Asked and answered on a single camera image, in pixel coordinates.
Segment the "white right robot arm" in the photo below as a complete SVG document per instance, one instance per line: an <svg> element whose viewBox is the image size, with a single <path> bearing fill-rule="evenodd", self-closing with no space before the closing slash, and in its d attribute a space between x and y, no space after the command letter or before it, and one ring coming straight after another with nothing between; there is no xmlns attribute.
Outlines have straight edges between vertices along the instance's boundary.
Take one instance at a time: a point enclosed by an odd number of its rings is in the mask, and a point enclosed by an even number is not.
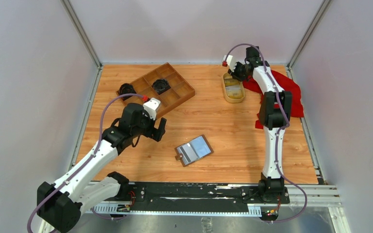
<svg viewBox="0 0 373 233"><path fill-rule="evenodd" d="M227 54L223 65L229 67L228 73L234 79L254 80L261 89L263 98L258 119L266 137L266 157L255 194L261 201L271 202L285 192L282 147L285 130L289 126L292 93L278 84L258 46L247 45L244 63Z"/></svg>

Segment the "brown leather card holder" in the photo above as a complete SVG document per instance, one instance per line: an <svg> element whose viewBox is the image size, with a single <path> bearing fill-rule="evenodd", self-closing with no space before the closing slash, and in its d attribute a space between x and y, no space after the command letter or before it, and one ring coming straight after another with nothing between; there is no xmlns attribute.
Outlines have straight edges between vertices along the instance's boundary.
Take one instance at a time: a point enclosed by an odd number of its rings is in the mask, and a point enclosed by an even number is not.
<svg viewBox="0 0 373 233"><path fill-rule="evenodd" d="M174 150L176 152L175 160L180 161L182 166L189 166L214 153L213 148L203 134L177 146Z"/></svg>

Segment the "gold credit card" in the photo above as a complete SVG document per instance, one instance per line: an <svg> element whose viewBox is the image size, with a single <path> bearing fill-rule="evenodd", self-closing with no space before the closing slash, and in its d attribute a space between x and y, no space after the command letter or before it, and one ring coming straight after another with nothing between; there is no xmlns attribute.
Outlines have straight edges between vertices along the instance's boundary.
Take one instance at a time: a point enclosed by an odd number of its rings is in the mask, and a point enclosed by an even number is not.
<svg viewBox="0 0 373 233"><path fill-rule="evenodd" d="M243 97L241 87L238 85L225 87L226 95L231 99L240 99Z"/></svg>

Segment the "beige oval tray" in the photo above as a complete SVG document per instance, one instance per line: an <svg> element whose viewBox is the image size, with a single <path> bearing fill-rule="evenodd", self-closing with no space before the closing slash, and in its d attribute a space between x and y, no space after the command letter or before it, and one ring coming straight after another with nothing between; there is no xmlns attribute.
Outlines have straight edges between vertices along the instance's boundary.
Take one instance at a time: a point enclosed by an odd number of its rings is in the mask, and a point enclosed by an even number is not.
<svg viewBox="0 0 373 233"><path fill-rule="evenodd" d="M224 73L221 78L223 96L228 103L240 103L245 99L245 89L242 82Z"/></svg>

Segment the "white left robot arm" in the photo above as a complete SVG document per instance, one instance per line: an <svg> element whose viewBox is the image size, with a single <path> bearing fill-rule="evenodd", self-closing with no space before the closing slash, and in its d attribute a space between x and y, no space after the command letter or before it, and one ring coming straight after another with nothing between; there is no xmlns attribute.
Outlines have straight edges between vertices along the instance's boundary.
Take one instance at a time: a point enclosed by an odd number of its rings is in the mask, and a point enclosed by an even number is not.
<svg viewBox="0 0 373 233"><path fill-rule="evenodd" d="M115 197L129 197L129 180L118 172L109 173L96 185L88 186L109 162L127 147L135 147L135 139L141 136L156 142L165 133L166 119L155 128L161 102L155 98L138 104L129 103L122 116L111 126L101 130L101 136L87 155L65 175L53 183L43 182L37 190L37 215L60 233L67 233L80 217L98 203Z"/></svg>

